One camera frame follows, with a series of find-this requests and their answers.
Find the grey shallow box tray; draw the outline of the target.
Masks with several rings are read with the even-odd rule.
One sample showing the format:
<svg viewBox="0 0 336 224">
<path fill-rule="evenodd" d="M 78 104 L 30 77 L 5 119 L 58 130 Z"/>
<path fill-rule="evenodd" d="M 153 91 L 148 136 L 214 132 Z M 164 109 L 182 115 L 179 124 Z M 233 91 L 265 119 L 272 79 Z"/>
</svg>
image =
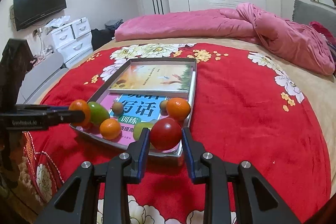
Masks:
<svg viewBox="0 0 336 224">
<path fill-rule="evenodd" d="M 125 151 L 134 142 L 138 122 L 155 123 L 167 117 L 159 104 L 170 98 L 183 98 L 194 104 L 197 62 L 188 58 L 129 59 L 89 99 L 108 110 L 121 125 L 113 140 L 102 137 L 98 127 L 70 127 L 80 136 L 116 151 Z"/>
</svg>

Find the grey headboard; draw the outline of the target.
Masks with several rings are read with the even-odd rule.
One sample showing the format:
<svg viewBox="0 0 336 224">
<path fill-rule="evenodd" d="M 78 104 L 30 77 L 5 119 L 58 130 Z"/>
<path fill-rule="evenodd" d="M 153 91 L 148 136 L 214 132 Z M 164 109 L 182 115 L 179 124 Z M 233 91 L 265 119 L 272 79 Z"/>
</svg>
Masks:
<svg viewBox="0 0 336 224">
<path fill-rule="evenodd" d="M 292 20 L 294 22 L 306 25 L 308 25 L 310 22 L 318 22 L 327 28 L 333 36 L 335 36 L 335 12 L 326 10 L 319 6 L 310 5 L 300 0 L 294 0 Z"/>
</svg>

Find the orange tangerine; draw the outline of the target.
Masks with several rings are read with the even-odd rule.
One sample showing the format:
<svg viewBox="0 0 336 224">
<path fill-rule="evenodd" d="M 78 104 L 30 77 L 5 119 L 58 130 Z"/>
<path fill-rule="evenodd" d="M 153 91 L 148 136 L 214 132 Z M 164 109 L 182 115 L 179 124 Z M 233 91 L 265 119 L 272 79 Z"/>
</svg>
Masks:
<svg viewBox="0 0 336 224">
<path fill-rule="evenodd" d="M 104 120 L 99 127 L 99 132 L 104 139 L 113 140 L 120 136 L 121 125 L 114 118 Z"/>
<path fill-rule="evenodd" d="M 88 105 L 88 103 L 84 100 L 75 100 L 73 101 L 68 110 L 71 110 L 71 111 L 82 111 L 84 113 L 84 120 L 82 122 L 77 122 L 77 123 L 74 123 L 72 122 L 72 124 L 74 126 L 82 126 L 82 127 L 85 127 L 89 122 L 90 122 L 90 119 L 91 119 L 91 110 L 90 110 L 90 107 Z"/>
<path fill-rule="evenodd" d="M 169 117 L 176 121 L 184 121 L 191 112 L 191 106 L 183 98 L 171 98 L 167 101 L 166 111 Z"/>
</svg>

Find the red tomato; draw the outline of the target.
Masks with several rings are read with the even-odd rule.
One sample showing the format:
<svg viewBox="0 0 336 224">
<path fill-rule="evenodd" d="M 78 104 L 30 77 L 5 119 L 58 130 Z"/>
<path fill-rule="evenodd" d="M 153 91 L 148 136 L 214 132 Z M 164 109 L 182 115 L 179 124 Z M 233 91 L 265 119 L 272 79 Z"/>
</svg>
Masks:
<svg viewBox="0 0 336 224">
<path fill-rule="evenodd" d="M 149 138 L 155 149 L 167 151 L 181 141 L 182 129 L 172 118 L 163 118 L 151 128 Z"/>
</svg>

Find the large green mango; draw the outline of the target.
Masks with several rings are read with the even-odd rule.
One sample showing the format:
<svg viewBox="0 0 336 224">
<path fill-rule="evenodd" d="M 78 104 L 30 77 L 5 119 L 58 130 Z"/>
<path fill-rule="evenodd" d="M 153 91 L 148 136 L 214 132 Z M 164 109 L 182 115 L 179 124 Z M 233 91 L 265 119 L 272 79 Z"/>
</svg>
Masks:
<svg viewBox="0 0 336 224">
<path fill-rule="evenodd" d="M 88 102 L 91 111 L 90 122 L 94 126 L 100 126 L 103 121 L 110 118 L 109 112 L 97 102 Z"/>
</svg>

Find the red floral blanket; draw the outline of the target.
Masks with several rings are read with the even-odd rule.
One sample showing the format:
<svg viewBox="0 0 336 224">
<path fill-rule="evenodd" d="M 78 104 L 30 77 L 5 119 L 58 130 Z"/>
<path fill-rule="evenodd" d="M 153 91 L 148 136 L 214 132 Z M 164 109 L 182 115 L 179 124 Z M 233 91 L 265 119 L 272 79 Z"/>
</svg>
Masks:
<svg viewBox="0 0 336 224">
<path fill-rule="evenodd" d="M 300 221 L 309 219 L 330 198 L 331 168 L 307 96 L 266 55 L 206 43 L 188 46 L 145 44 L 100 51 L 64 75 L 41 103 L 87 100 L 131 58 L 196 59 L 195 140 L 225 161 L 249 160 Z M 116 155 L 67 124 L 25 132 L 25 137 L 31 180 L 47 202 L 80 163 L 99 164 Z M 184 164 L 148 164 L 141 184 L 128 189 L 131 223 L 202 223 L 205 187 L 192 184 Z"/>
</svg>

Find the small brown longan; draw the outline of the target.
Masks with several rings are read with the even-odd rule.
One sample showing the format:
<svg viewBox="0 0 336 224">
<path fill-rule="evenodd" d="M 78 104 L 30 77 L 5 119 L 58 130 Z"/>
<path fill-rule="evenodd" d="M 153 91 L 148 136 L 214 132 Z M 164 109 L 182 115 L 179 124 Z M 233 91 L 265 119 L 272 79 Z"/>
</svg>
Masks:
<svg viewBox="0 0 336 224">
<path fill-rule="evenodd" d="M 166 112 L 167 103 L 168 103 L 168 100 L 161 101 L 161 103 L 159 104 L 159 108 L 161 112 Z"/>
</svg>

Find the sunflower cover book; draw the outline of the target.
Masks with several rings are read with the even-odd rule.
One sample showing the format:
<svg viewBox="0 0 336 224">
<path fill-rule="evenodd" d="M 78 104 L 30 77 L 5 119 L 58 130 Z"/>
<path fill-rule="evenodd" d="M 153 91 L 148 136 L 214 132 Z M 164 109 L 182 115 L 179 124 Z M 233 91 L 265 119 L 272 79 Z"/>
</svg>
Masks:
<svg viewBox="0 0 336 224">
<path fill-rule="evenodd" d="M 190 65 L 130 65 L 113 81 L 109 92 L 186 98 L 193 82 L 193 74 Z"/>
</svg>

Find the black wall television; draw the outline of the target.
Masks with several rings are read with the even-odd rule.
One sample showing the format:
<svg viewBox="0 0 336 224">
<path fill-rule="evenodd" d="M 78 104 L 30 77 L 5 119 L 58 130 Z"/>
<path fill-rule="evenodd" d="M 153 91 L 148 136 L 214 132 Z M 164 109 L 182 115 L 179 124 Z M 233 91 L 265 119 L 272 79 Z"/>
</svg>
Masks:
<svg viewBox="0 0 336 224">
<path fill-rule="evenodd" d="M 66 0 L 13 0 L 15 29 L 25 29 L 66 8 Z"/>
</svg>

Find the round green fruit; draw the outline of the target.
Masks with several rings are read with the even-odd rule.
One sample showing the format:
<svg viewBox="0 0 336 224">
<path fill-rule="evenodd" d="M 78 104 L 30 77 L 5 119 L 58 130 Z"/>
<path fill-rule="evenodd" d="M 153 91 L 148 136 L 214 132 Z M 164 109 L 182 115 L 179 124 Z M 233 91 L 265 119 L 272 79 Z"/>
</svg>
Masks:
<svg viewBox="0 0 336 224">
<path fill-rule="evenodd" d="M 135 141 L 138 141 L 140 136 L 141 136 L 141 133 L 142 133 L 142 130 L 144 128 L 148 128 L 151 130 L 151 128 L 154 126 L 153 123 L 151 122 L 138 122 L 134 125 L 134 129 L 133 129 L 133 139 Z"/>
</svg>

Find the white drawer cabinet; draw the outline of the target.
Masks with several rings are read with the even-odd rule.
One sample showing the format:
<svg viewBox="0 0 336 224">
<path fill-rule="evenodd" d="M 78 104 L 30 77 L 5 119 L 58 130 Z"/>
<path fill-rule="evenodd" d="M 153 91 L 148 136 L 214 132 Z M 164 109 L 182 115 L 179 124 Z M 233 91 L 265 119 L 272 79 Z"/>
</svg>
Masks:
<svg viewBox="0 0 336 224">
<path fill-rule="evenodd" d="M 44 38 L 45 45 L 63 56 L 65 67 L 71 69 L 93 52 L 92 32 L 86 17 L 52 30 Z"/>
</svg>

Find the folded clothes pile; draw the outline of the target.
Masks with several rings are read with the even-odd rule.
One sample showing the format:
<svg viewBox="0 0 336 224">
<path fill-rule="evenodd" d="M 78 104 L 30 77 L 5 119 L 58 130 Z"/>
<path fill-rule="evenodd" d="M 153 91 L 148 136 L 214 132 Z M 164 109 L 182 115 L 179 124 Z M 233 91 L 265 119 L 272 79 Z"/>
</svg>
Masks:
<svg viewBox="0 0 336 224">
<path fill-rule="evenodd" d="M 105 28 L 107 30 L 112 30 L 115 31 L 116 29 L 119 28 L 119 26 L 121 26 L 123 24 L 123 20 L 122 19 L 112 19 L 109 20 L 105 23 Z"/>
</svg>

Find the pink quilt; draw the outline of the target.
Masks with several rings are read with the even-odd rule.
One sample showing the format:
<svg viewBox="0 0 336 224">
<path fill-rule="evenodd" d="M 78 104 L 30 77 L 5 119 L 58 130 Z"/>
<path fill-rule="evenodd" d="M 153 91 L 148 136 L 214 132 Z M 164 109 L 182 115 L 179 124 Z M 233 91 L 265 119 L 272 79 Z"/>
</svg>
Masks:
<svg viewBox="0 0 336 224">
<path fill-rule="evenodd" d="M 329 76 L 335 62 L 326 40 L 312 26 L 283 19 L 252 3 L 236 8 L 171 12 L 127 20 L 116 41 L 167 38 L 233 38 L 263 46 L 290 63 Z"/>
</svg>

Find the brown kiwi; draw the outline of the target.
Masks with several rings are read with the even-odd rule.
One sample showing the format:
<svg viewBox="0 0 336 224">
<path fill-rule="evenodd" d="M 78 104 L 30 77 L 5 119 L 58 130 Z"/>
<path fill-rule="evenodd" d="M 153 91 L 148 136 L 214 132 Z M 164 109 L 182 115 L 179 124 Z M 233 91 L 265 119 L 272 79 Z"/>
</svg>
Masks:
<svg viewBox="0 0 336 224">
<path fill-rule="evenodd" d="M 115 101 L 113 102 L 111 109 L 115 116 L 120 116 L 123 113 L 123 104 Z"/>
</svg>

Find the black bag on floor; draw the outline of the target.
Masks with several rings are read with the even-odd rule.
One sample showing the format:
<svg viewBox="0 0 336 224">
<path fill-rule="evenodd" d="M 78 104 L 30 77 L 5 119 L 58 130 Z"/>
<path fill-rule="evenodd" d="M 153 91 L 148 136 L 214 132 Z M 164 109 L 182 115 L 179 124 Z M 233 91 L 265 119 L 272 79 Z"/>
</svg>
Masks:
<svg viewBox="0 0 336 224">
<path fill-rule="evenodd" d="M 114 33 L 115 31 L 108 30 L 108 29 L 98 30 L 96 28 L 94 30 L 91 30 L 91 34 L 92 34 L 91 43 L 92 43 L 93 51 L 99 49 L 106 43 L 110 42 L 114 37 Z"/>
</svg>

